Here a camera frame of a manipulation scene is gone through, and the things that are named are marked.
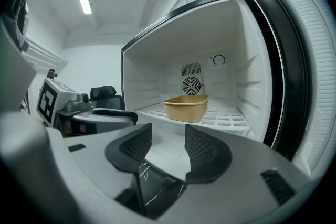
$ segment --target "black office chair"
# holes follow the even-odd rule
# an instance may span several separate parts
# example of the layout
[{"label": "black office chair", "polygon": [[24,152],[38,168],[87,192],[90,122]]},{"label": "black office chair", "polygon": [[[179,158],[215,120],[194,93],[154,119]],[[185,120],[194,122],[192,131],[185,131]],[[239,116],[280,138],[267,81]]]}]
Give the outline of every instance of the black office chair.
[{"label": "black office chair", "polygon": [[96,108],[125,110],[124,99],[117,95],[112,86],[91,88],[90,101],[96,101]]}]

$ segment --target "gray panel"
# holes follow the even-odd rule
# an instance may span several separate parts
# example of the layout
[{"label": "gray panel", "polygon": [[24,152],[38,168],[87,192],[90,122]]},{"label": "gray panel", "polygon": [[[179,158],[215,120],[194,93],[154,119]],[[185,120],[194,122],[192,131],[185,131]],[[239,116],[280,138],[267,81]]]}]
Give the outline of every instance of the gray panel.
[{"label": "gray panel", "polygon": [[142,126],[144,125],[114,132],[65,139],[67,146],[82,144],[86,147],[71,154],[84,174],[112,199],[131,186],[134,175],[118,171],[106,159],[105,148],[113,140],[123,137]]},{"label": "gray panel", "polygon": [[0,157],[40,212],[58,223],[79,221],[79,209],[58,171],[47,131],[39,121],[26,113],[2,114]]},{"label": "gray panel", "polygon": [[[133,130],[133,128],[137,127],[141,127],[141,125],[133,126],[128,130]],[[90,147],[93,146],[94,143],[92,144],[86,140],[82,140],[83,137],[73,137],[68,138],[66,144],[65,140],[62,138],[60,132],[57,129],[47,128],[47,131],[58,170],[79,207],[79,211],[81,213],[81,223],[154,223],[153,221],[132,212],[125,206],[120,205],[118,202],[105,194],[104,190],[102,191],[99,188],[101,186],[96,185],[96,183],[99,184],[101,182],[93,182],[86,175],[86,173],[90,173],[90,170],[85,167],[82,169],[81,166],[83,166],[84,163],[79,160],[78,165],[77,161],[73,158],[73,155],[68,149],[69,145],[74,145],[76,143],[84,142],[87,144],[87,146]],[[116,131],[115,133],[117,133],[117,135],[113,135],[114,138],[118,138],[124,134],[122,130]],[[94,151],[92,151],[92,153],[92,158],[100,158],[99,156],[94,155]],[[117,193],[119,190],[121,190],[122,186],[126,185],[126,183],[122,183],[122,185],[119,186],[118,183],[113,178],[111,178],[111,189],[108,190],[108,193],[110,195]]]},{"label": "gray panel", "polygon": [[224,141],[233,160],[218,180],[209,184],[191,184],[160,218],[180,223],[242,223],[259,218],[279,206],[260,173],[276,169],[287,183],[299,191],[308,178],[294,165],[265,144],[195,126]]}]

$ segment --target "refrigerator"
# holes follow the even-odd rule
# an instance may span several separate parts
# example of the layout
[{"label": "refrigerator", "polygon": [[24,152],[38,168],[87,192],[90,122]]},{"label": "refrigerator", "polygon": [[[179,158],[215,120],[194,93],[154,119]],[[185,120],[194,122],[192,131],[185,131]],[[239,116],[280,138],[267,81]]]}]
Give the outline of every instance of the refrigerator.
[{"label": "refrigerator", "polygon": [[333,104],[322,108],[334,100],[334,55],[323,58],[333,47],[312,18],[289,0],[195,0],[135,36],[122,48],[121,85],[126,110],[153,124],[146,161],[185,179],[186,123],[168,119],[163,101],[206,94],[195,125],[264,143],[318,177],[328,162],[320,138],[325,148],[332,136]]}]

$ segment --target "refrigerator shelf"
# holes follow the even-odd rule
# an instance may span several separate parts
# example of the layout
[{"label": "refrigerator shelf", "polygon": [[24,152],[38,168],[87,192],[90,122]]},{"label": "refrigerator shelf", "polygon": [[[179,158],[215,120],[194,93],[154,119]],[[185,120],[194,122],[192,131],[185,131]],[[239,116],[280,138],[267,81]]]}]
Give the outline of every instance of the refrigerator shelf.
[{"label": "refrigerator shelf", "polygon": [[[188,124],[187,122],[174,121],[166,117],[162,104],[155,104],[136,110],[142,115],[154,117],[164,121],[169,121],[177,124]],[[213,128],[223,131],[250,131],[251,125],[248,123],[244,115],[237,108],[229,107],[213,107],[207,108],[203,118],[198,123],[190,123],[208,128]]]}]

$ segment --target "white machine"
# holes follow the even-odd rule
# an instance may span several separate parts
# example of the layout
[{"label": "white machine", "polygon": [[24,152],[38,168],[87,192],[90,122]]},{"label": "white machine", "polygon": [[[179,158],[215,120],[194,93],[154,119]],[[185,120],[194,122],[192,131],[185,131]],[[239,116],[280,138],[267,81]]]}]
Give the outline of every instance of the white machine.
[{"label": "white machine", "polygon": [[78,93],[48,78],[41,88],[36,111],[49,127],[59,129],[63,136],[114,131],[136,125],[138,120],[134,112],[93,108],[86,93]]}]

